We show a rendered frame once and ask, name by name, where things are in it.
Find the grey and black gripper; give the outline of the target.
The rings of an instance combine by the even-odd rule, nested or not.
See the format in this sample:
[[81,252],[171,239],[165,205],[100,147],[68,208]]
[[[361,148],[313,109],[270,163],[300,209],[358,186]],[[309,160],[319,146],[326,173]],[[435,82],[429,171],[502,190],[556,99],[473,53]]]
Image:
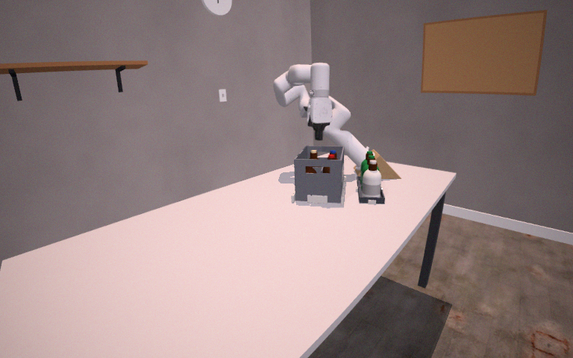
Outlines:
[[315,131],[315,140],[322,140],[323,130],[332,122],[331,99],[310,97],[307,106],[307,121],[308,126]]

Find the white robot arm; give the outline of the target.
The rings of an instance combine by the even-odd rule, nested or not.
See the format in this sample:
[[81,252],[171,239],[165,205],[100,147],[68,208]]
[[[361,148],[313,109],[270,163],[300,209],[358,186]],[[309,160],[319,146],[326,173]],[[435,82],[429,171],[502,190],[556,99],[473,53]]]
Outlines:
[[[356,170],[360,170],[369,147],[366,147],[366,150],[350,132],[340,130],[351,118],[351,113],[346,107],[329,96],[329,77],[330,67],[326,63],[291,66],[289,71],[275,79],[273,83],[275,96],[282,107],[287,107],[299,98],[298,109],[301,111],[299,113],[301,118],[307,118],[307,106],[310,97],[330,98],[332,122],[325,127],[323,134],[337,146],[345,146],[344,153],[356,164]],[[310,83],[310,92],[307,93],[303,83]]]

